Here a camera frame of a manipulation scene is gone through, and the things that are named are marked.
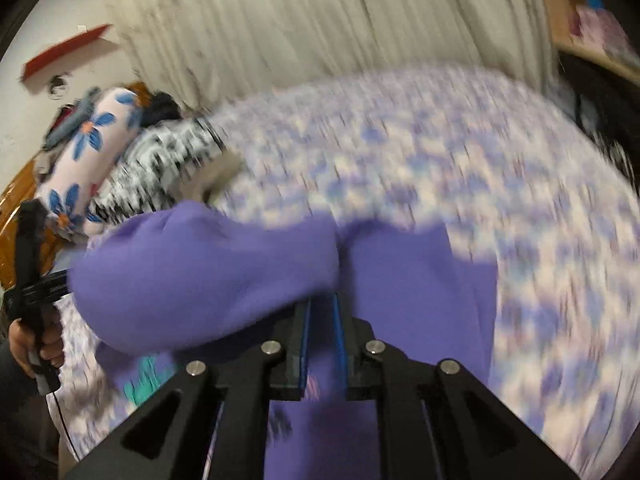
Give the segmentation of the black sleeved left forearm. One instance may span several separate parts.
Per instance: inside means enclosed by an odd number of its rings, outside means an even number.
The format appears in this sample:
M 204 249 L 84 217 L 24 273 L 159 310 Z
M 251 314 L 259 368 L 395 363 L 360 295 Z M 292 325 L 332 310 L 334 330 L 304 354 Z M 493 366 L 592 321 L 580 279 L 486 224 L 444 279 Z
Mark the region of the black sleeved left forearm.
M 35 381 L 1 344 L 1 478 L 58 478 L 58 430 Z

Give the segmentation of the person's left hand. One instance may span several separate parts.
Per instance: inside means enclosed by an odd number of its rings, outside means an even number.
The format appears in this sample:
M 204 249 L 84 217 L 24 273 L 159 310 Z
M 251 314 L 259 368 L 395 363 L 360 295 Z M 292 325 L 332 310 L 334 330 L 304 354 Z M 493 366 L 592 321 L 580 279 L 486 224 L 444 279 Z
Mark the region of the person's left hand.
M 41 359 L 55 368 L 62 367 L 65 362 L 62 323 L 58 309 L 53 308 L 47 316 L 47 324 L 41 336 L 36 336 L 20 318 L 14 320 L 9 327 L 8 341 L 11 354 L 30 378 L 35 377 L 35 371 L 29 361 L 31 353 L 38 353 Z

